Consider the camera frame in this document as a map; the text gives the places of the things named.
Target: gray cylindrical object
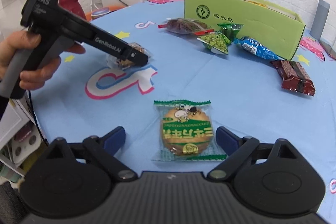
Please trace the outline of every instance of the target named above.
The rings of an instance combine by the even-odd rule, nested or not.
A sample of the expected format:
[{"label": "gray cylindrical object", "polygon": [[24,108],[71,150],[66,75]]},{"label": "gray cylindrical object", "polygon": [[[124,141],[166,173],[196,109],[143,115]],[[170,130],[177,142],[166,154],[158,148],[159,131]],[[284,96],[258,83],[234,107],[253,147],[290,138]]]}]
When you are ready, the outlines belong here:
[{"label": "gray cylindrical object", "polygon": [[320,39],[324,25],[326,24],[330,4],[324,0],[319,0],[319,4],[316,9],[313,25],[310,29],[310,35],[315,39]]}]

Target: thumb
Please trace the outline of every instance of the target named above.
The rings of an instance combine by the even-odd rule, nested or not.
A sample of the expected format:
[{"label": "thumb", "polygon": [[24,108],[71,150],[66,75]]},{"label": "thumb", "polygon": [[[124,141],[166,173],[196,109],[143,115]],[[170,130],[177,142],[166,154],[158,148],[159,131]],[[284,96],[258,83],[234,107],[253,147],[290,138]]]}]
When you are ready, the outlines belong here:
[{"label": "thumb", "polygon": [[26,31],[12,33],[0,43],[0,65],[8,66],[18,49],[33,49],[41,42],[41,35]]}]

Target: blue tablecloth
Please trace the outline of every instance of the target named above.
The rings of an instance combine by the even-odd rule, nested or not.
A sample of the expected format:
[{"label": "blue tablecloth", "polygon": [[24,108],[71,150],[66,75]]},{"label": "blue tablecloth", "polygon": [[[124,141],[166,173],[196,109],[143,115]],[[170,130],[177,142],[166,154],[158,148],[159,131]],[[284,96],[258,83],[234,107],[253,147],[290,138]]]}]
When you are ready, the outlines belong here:
[{"label": "blue tablecloth", "polygon": [[183,1],[145,2],[93,21],[127,42],[141,44],[153,58],[145,68],[122,74],[107,69],[106,54],[90,46],[85,46],[84,55],[63,53],[54,77],[33,92],[36,115],[48,140],[63,136],[68,142],[80,142],[123,126],[127,139],[117,158],[138,174],[142,170],[207,173],[218,162],[151,161],[159,149],[159,113],[153,102],[211,100],[215,129],[223,125],[238,136],[251,135],[267,143],[288,139],[324,179],[326,193],[319,213],[336,223],[336,62],[326,54],[325,62],[320,61],[299,48],[297,55],[309,61],[302,65],[316,94],[282,90],[282,79],[268,61],[236,45],[229,47],[229,55],[218,56],[192,36],[158,29],[167,18],[183,15]]}]

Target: green snack package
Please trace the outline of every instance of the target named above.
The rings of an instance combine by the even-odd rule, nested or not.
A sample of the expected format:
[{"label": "green snack package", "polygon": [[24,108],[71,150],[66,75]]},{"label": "green snack package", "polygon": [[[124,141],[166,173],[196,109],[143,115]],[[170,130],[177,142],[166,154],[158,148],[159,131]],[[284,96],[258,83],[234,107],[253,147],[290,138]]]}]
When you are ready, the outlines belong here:
[{"label": "green snack package", "polygon": [[209,116],[210,101],[154,101],[160,112],[160,151],[152,160],[224,160]]},{"label": "green snack package", "polygon": [[203,45],[216,54],[228,54],[227,43],[230,40],[220,32],[209,32],[197,38]]},{"label": "green snack package", "polygon": [[220,27],[219,31],[229,39],[230,41],[229,44],[233,42],[240,29],[244,26],[243,24],[234,24],[234,23],[220,23],[217,25]]}]

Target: human hand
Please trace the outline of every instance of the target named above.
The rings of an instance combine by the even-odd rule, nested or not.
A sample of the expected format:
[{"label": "human hand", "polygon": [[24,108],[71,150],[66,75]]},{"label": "human hand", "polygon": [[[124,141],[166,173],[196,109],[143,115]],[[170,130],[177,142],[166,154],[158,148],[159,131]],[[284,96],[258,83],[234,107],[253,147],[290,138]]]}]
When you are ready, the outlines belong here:
[{"label": "human hand", "polygon": [[[34,49],[41,42],[41,35],[26,31],[12,33],[3,42],[0,43],[0,79],[5,75],[10,61],[18,49]],[[85,49],[75,43],[67,52],[77,54],[85,53]],[[36,90],[44,86],[46,80],[49,80],[61,64],[61,58],[55,58],[42,69],[35,71],[22,71],[20,73],[20,88],[24,90]]]}]

